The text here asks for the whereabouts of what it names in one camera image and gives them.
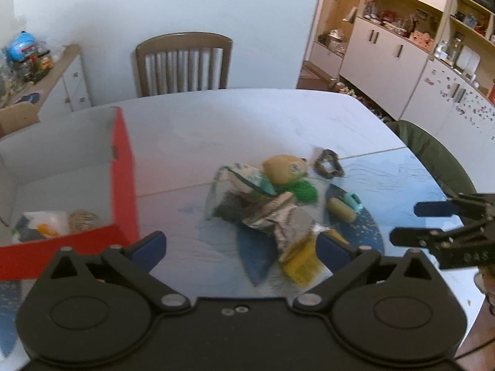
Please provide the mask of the yellow sponge packet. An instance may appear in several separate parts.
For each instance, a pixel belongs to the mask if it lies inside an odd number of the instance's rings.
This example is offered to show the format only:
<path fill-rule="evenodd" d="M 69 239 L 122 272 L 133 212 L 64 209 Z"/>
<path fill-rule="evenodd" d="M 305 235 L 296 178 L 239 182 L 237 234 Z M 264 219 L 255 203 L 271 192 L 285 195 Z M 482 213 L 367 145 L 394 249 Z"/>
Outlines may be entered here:
<path fill-rule="evenodd" d="M 316 232 L 298 240 L 277 239 L 278 263 L 284 274 L 298 287 L 307 287 L 323 271 L 316 255 Z"/>

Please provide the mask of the silver foil snack packet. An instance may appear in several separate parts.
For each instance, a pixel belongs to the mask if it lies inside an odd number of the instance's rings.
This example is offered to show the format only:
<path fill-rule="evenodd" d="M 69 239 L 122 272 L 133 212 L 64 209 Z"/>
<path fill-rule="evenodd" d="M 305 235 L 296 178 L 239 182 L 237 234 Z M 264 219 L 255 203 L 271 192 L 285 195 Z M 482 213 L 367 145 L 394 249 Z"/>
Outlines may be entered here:
<path fill-rule="evenodd" d="M 310 240 L 316 221 L 296 202 L 291 192 L 285 192 L 264 204 L 242 223 L 251 229 L 272 236 L 278 249 L 278 261 L 292 259 Z"/>

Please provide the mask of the green fuzzy yarn ball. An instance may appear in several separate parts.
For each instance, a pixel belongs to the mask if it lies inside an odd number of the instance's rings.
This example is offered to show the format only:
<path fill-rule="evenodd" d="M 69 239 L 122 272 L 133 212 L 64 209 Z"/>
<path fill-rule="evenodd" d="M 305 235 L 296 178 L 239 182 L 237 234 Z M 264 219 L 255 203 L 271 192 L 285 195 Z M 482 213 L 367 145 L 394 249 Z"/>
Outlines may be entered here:
<path fill-rule="evenodd" d="M 316 204 L 319 200 L 317 188 L 307 179 L 299 179 L 292 183 L 275 185 L 273 188 L 277 194 L 292 193 L 297 202 L 303 205 Z"/>

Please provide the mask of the yellow round plush toy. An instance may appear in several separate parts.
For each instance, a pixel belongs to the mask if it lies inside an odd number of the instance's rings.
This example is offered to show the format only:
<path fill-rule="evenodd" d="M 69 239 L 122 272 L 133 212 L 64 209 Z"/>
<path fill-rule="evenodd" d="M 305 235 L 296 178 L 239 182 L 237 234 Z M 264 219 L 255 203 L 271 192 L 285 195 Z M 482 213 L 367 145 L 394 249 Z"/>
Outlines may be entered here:
<path fill-rule="evenodd" d="M 308 163 L 304 158 L 291 155 L 276 155 L 263 163 L 263 169 L 272 184 L 284 185 L 305 177 Z"/>

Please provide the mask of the green white plastic packet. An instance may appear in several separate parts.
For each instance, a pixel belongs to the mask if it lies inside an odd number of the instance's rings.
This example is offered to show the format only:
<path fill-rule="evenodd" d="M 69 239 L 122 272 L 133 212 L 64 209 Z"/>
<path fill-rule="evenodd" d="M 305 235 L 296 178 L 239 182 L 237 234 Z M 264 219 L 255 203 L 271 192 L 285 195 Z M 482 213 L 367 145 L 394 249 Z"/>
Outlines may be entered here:
<path fill-rule="evenodd" d="M 224 173 L 226 173 L 226 179 L 231 183 L 231 186 L 239 193 L 266 197 L 276 195 L 274 186 L 269 178 L 259 168 L 245 163 L 221 166 L 213 178 L 213 183 L 217 184 L 223 180 Z"/>

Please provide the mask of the bag of black beads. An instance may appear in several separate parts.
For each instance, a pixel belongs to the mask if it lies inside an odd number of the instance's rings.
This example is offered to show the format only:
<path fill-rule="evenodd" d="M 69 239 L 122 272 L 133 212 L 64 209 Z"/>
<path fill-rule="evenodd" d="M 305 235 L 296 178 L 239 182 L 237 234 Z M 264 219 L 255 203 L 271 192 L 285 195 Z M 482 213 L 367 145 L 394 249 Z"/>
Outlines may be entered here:
<path fill-rule="evenodd" d="M 220 191 L 213 184 L 205 200 L 204 219 L 219 218 L 231 223 L 242 223 L 257 209 L 257 204 L 231 190 Z"/>

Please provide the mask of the green upholstered chair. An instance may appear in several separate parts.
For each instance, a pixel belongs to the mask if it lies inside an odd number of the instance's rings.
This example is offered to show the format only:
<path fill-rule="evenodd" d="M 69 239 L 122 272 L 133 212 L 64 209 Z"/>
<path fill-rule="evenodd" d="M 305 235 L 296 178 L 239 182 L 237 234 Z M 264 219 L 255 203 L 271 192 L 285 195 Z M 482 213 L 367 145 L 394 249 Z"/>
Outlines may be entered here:
<path fill-rule="evenodd" d="M 461 163 L 428 131 L 403 120 L 389 122 L 388 127 L 418 158 L 446 196 L 476 193 Z"/>

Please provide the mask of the beige patterned scrunchie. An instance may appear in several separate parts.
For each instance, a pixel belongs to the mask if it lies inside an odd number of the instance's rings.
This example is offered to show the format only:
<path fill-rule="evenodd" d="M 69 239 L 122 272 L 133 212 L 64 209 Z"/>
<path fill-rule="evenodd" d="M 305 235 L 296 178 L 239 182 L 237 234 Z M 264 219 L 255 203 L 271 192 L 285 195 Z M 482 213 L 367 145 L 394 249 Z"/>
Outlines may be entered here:
<path fill-rule="evenodd" d="M 73 211 L 69 215 L 68 220 L 72 235 L 97 229 L 100 225 L 99 217 L 92 212 L 86 211 L 85 209 L 77 209 Z"/>

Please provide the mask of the red cardboard box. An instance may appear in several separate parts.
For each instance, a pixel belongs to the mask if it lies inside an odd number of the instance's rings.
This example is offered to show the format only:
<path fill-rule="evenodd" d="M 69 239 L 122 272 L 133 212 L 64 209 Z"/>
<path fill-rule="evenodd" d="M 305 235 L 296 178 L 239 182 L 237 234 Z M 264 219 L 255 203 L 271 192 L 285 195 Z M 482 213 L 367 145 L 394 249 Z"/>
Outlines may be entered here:
<path fill-rule="evenodd" d="M 14 243 L 25 212 L 85 209 L 101 221 L 76 235 Z M 123 111 L 99 106 L 1 139 L 1 278 L 36 279 L 58 249 L 97 254 L 139 239 L 134 156 Z"/>

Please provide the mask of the white pouch orange print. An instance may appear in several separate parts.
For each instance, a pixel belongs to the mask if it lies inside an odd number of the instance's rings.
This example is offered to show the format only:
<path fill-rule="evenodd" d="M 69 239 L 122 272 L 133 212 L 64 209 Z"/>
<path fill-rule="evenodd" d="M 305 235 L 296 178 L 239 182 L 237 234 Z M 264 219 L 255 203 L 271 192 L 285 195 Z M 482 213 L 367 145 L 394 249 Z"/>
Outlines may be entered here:
<path fill-rule="evenodd" d="M 14 244 L 48 240 L 70 233 L 68 214 L 64 211 L 24 212 L 12 229 Z"/>

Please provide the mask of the cardboard box on cabinet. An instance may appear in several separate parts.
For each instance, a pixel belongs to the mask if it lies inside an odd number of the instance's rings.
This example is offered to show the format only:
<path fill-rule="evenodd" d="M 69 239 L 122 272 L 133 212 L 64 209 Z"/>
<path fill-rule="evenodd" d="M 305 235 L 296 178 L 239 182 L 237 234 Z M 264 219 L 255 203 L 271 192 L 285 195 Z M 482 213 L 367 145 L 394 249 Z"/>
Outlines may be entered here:
<path fill-rule="evenodd" d="M 5 137 L 39 123 L 38 110 L 29 102 L 20 102 L 0 110 L 0 135 Z"/>

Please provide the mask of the white side cabinet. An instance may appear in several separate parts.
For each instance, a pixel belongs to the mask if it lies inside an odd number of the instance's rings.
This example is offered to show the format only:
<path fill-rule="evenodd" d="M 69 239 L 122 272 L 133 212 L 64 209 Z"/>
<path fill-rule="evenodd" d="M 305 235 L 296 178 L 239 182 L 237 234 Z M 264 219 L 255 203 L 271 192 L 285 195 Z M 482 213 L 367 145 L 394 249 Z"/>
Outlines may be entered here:
<path fill-rule="evenodd" d="M 28 83 L 2 103 L 1 109 L 20 102 L 32 103 L 39 122 L 92 107 L 79 45 L 68 45 L 50 72 L 38 83 Z"/>

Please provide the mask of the brown wooden chair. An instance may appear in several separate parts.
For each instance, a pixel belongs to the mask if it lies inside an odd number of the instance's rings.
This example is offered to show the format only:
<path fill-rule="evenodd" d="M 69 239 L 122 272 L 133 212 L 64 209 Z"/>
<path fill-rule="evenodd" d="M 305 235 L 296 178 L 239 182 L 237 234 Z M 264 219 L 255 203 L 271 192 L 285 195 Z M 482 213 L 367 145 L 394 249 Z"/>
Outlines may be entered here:
<path fill-rule="evenodd" d="M 221 34 L 183 32 L 147 39 L 135 49 L 142 96 L 227 88 L 233 41 Z"/>

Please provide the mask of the blue round toy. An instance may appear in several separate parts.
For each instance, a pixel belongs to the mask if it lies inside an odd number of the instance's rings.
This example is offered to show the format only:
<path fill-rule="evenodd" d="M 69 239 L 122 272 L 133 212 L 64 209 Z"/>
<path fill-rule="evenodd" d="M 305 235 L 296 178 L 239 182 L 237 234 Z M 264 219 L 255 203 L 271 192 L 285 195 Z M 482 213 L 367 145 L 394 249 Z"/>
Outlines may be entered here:
<path fill-rule="evenodd" d="M 36 53 L 37 44 L 35 37 L 25 31 L 22 31 L 7 46 L 7 57 L 14 62 L 20 62 Z"/>

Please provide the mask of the white wall cupboard unit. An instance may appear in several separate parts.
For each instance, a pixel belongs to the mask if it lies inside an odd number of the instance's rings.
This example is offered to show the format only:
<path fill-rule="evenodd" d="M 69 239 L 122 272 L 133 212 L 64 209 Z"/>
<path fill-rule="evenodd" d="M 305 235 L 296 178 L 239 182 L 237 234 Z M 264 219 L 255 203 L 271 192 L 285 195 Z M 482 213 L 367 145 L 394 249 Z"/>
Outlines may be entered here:
<path fill-rule="evenodd" d="M 313 64 L 494 187 L 494 0 L 320 0 Z"/>

